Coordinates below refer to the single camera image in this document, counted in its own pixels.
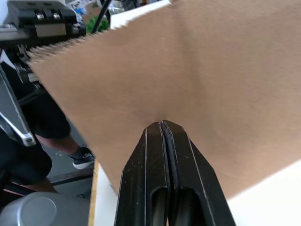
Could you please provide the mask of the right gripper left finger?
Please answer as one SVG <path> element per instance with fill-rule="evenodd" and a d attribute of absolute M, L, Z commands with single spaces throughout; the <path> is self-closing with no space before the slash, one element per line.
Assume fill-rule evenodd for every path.
<path fill-rule="evenodd" d="M 124 166 L 114 224 L 165 226 L 170 178 L 165 138 L 160 122 L 144 129 Z"/>

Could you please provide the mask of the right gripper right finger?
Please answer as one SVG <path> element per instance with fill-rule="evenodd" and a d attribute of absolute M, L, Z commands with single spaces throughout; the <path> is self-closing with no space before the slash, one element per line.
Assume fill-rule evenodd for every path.
<path fill-rule="evenodd" d="M 216 173 L 184 128 L 162 122 L 172 181 L 171 226 L 234 226 Z"/>

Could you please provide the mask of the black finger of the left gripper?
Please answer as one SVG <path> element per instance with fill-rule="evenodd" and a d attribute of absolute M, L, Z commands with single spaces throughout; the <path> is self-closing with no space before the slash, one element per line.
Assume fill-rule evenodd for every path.
<path fill-rule="evenodd" d="M 27 55 L 24 46 L 17 46 L 16 49 L 17 62 L 14 63 L 18 77 L 24 85 L 31 85 L 34 87 L 34 91 L 38 94 L 44 91 L 42 84 L 38 76 L 32 71 L 31 67 L 28 65 L 30 58 Z"/>

